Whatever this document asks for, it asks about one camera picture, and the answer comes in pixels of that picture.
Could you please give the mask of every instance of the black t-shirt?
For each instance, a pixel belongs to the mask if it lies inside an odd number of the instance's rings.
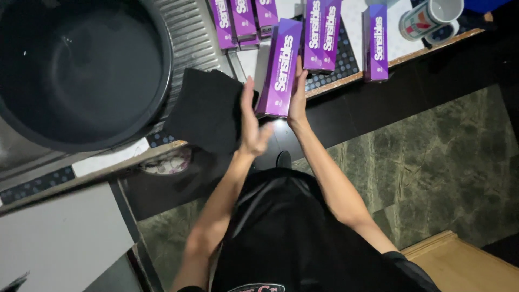
[[[337,221],[315,178],[290,169],[247,178],[222,243],[216,292],[439,291],[401,253],[382,255]]]

